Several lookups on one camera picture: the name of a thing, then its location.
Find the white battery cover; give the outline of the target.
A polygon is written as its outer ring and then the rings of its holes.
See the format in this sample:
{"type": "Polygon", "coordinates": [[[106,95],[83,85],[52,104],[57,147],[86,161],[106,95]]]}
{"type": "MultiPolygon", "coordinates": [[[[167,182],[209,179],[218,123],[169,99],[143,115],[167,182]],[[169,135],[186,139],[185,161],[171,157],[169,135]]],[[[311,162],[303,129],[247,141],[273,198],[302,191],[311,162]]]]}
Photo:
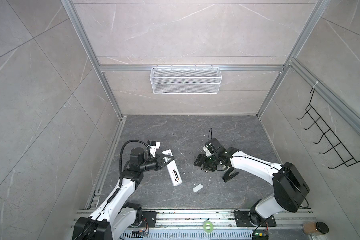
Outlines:
{"type": "Polygon", "coordinates": [[[204,186],[202,184],[198,184],[197,186],[195,186],[193,188],[193,192],[197,193],[198,191],[200,191],[204,186]]]}

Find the white remote control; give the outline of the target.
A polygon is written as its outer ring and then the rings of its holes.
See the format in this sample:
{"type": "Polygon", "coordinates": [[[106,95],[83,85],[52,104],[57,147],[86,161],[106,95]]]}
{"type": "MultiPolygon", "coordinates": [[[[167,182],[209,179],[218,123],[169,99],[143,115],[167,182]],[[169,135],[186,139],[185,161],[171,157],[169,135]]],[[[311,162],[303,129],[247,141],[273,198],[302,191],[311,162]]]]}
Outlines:
{"type": "Polygon", "coordinates": [[[165,159],[166,167],[169,172],[173,186],[174,187],[179,186],[180,184],[183,183],[183,181],[182,181],[181,175],[179,173],[175,159],[173,157],[172,151],[166,150],[166,151],[163,151],[162,154],[166,155],[164,157],[164,159],[165,159]]]}

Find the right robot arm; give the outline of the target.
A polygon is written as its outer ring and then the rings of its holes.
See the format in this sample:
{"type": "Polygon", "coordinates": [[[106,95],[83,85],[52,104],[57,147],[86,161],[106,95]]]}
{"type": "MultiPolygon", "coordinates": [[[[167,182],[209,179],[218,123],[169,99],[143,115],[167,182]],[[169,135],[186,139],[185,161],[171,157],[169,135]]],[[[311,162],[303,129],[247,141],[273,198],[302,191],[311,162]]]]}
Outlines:
{"type": "Polygon", "coordinates": [[[235,170],[242,170],[273,186],[274,192],[257,201],[245,217],[253,226],[264,224],[282,211],[296,213],[303,208],[303,202],[307,202],[310,188],[292,163],[267,162],[233,147],[226,149],[216,138],[206,142],[203,151],[203,154],[197,156],[194,165],[210,172],[217,171],[219,165],[223,166],[224,182],[238,175],[235,170]]]}

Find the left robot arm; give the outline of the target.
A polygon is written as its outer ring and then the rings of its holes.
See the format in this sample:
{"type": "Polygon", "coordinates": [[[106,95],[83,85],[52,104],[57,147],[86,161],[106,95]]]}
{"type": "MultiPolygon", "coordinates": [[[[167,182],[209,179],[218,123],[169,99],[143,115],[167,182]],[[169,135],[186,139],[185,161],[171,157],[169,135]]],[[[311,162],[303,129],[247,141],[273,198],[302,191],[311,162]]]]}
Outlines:
{"type": "Polygon", "coordinates": [[[88,217],[80,217],[73,229],[74,240],[118,240],[124,231],[136,228],[135,234],[145,237],[149,222],[143,215],[140,204],[129,203],[128,198],[141,183],[144,173],[158,171],[175,161],[170,150],[157,153],[160,143],[138,141],[141,148],[131,150],[130,159],[124,165],[120,152],[120,178],[103,203],[88,217]]]}

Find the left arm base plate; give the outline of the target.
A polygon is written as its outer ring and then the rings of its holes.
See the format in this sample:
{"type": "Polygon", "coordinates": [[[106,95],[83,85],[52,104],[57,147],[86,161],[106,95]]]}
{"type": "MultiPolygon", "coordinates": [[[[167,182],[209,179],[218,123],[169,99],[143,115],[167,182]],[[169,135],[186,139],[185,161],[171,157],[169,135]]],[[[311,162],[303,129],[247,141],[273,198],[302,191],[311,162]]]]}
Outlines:
{"type": "Polygon", "coordinates": [[[135,222],[131,225],[134,228],[154,228],[157,221],[157,212],[155,211],[143,211],[137,212],[135,222]]]}

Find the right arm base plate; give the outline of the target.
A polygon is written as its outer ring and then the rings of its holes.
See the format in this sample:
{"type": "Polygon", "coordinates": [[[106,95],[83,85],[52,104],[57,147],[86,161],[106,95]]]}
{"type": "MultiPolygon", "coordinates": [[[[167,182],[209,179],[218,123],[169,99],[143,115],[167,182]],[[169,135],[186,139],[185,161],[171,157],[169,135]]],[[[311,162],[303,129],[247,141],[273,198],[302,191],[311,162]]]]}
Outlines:
{"type": "Polygon", "coordinates": [[[234,218],[237,227],[276,227],[276,221],[273,215],[264,219],[256,212],[234,210],[234,218]]]}

